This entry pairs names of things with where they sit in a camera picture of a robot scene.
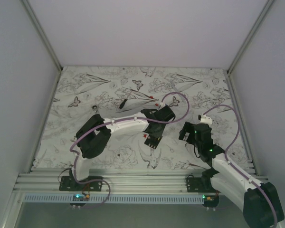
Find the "aluminium frame post left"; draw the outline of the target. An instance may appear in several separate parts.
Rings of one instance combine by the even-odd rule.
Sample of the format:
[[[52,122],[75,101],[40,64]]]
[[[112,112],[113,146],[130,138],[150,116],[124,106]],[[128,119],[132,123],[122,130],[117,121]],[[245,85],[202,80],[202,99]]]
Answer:
[[[30,2],[28,0],[20,0],[20,3],[22,4],[24,10],[26,11],[31,23],[33,24],[34,29],[36,30],[39,38],[41,39],[44,47],[46,48],[52,62],[54,63],[54,65],[56,66],[57,70],[59,72],[62,72],[63,67],[61,66],[58,57],[56,56],[54,49],[52,47],[52,45],[49,42],[49,39],[47,37],[47,35],[45,34]]]

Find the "left controller board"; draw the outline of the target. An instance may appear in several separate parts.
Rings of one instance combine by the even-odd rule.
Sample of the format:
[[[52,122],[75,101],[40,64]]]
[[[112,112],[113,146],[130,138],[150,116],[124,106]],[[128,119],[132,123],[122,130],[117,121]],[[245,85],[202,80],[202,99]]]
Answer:
[[[80,209],[89,201],[89,195],[74,194],[70,206],[72,209]]]

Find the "black mounting plate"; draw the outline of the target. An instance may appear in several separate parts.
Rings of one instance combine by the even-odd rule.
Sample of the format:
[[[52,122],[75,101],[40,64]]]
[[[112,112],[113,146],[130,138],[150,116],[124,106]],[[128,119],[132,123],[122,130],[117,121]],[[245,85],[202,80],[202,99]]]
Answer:
[[[86,184],[78,184],[73,176],[63,176],[60,180],[59,191],[101,191],[102,179],[103,177],[101,176],[89,176],[82,180],[82,182],[90,180],[95,181]]]
[[[187,192],[199,192],[199,193],[217,192],[217,190],[212,187],[209,178],[194,177],[193,175],[188,175],[185,178],[185,183],[187,187]]]

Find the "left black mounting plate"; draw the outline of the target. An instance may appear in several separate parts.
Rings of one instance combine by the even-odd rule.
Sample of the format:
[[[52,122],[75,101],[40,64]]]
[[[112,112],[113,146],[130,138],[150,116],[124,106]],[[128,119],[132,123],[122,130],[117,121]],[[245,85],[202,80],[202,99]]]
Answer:
[[[73,176],[63,176],[60,180],[59,191],[101,191],[102,179],[103,177],[101,176],[89,176],[82,180],[82,182],[90,180],[95,181],[86,184],[78,184]]]

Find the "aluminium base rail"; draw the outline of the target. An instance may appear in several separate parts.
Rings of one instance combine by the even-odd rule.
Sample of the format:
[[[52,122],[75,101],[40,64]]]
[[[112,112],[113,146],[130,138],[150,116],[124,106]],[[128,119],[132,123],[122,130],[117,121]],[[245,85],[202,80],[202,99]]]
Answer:
[[[59,188],[58,177],[60,170],[34,170],[31,173],[19,174],[14,190],[17,192],[53,192]],[[168,194],[187,192],[185,178],[193,174],[199,177],[199,173],[192,170],[93,170],[93,176],[102,176],[111,187],[112,193],[142,193],[142,194]]]

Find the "black fuse box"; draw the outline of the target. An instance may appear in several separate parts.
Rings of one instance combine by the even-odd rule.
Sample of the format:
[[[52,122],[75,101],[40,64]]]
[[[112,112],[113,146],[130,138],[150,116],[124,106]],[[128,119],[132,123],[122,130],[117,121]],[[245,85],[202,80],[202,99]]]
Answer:
[[[162,139],[162,136],[155,137],[155,136],[149,135],[147,136],[144,144],[155,150],[158,147],[161,139]]]

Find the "right controller board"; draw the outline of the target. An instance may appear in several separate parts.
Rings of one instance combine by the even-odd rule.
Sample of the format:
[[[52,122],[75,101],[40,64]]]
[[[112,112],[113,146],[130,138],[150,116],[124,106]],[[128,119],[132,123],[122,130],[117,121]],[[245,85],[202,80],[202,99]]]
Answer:
[[[206,210],[212,210],[216,211],[218,205],[219,205],[219,195],[203,195],[203,207],[206,208]]]

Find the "silver ratchet wrench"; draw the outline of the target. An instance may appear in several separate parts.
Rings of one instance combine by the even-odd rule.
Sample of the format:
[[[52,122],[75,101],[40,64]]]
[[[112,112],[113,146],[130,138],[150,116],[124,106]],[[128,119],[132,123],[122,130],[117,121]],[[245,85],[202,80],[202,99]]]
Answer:
[[[94,113],[98,113],[99,112],[99,106],[93,105],[92,106],[92,110],[93,110]]]

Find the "controller board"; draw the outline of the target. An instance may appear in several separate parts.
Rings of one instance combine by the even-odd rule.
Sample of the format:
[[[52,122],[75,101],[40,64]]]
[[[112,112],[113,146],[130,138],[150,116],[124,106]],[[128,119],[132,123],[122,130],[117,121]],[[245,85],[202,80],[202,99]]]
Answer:
[[[89,201],[89,195],[74,194],[70,206],[72,209],[80,209]]]
[[[206,208],[206,210],[212,210],[216,211],[218,205],[219,205],[219,195],[203,195],[203,207]]]

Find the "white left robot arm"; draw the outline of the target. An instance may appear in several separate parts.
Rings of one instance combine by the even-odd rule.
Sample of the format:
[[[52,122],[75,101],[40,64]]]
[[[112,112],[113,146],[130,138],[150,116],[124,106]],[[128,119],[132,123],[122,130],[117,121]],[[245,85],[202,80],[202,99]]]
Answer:
[[[77,191],[87,187],[87,178],[92,159],[99,156],[113,136],[145,133],[144,144],[155,150],[162,139],[167,123],[175,120],[175,114],[167,105],[161,109],[143,109],[123,118],[107,119],[100,114],[93,115],[76,133],[76,142],[70,148],[78,147],[76,162],[72,168],[70,185]]]

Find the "aluminium frame post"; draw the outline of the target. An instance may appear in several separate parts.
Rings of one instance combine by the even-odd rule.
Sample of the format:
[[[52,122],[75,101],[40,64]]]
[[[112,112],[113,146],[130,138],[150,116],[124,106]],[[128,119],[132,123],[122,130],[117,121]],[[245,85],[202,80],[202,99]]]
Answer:
[[[257,34],[258,30],[261,28],[263,22],[265,21],[267,15],[269,14],[271,8],[275,4],[276,0],[267,0],[264,7],[262,8],[261,12],[259,13],[255,23],[253,24],[251,30],[249,31],[248,35],[246,36],[244,42],[242,43],[240,49],[238,50],[236,56],[234,57],[233,61],[231,62],[229,68],[227,69],[227,74],[230,75],[237,64],[239,63],[240,59],[246,52],[247,48],[249,47],[250,43],[254,39],[255,35]]]
[[[31,23],[33,24],[34,29],[36,30],[39,38],[41,39],[44,47],[46,48],[52,62],[54,63],[54,65],[56,66],[57,70],[59,72],[62,72],[63,67],[61,66],[58,57],[56,56],[54,49],[52,47],[52,45],[49,42],[49,39],[47,37],[47,35],[45,34],[30,2],[28,0],[20,0],[20,3],[22,4],[24,10],[26,11]]]

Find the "aluminium frame post right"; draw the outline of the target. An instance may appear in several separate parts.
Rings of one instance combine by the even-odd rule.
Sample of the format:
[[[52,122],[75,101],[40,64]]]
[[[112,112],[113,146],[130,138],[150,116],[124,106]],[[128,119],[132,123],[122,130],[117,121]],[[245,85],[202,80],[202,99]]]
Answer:
[[[264,7],[262,8],[261,12],[259,13],[255,23],[253,24],[251,30],[249,31],[248,35],[246,36],[244,42],[242,43],[240,49],[238,50],[236,56],[234,57],[233,61],[231,62],[229,68],[227,69],[227,74],[230,75],[237,64],[239,63],[240,59],[246,52],[247,48],[249,47],[250,43],[254,39],[255,35],[257,34],[258,30],[261,28],[263,22],[265,21],[267,15],[269,14],[271,8],[275,4],[276,0],[267,0]]]

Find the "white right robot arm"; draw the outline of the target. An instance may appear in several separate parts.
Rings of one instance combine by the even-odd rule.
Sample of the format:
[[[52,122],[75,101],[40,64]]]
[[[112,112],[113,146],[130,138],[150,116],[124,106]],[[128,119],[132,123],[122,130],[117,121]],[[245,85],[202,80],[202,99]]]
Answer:
[[[179,140],[193,145],[199,158],[210,168],[202,173],[201,187],[223,193],[243,213],[251,228],[275,228],[285,219],[276,187],[263,183],[232,162],[225,150],[214,144],[212,128],[206,123],[186,122]]]

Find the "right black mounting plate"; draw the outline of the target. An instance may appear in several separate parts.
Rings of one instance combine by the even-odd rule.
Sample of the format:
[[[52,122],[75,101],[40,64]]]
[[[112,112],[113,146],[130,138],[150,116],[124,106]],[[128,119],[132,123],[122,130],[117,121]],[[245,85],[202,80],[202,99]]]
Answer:
[[[193,175],[188,175],[185,178],[185,183],[187,187],[187,192],[199,192],[199,193],[217,192],[217,190],[212,187],[209,178],[194,177]]]

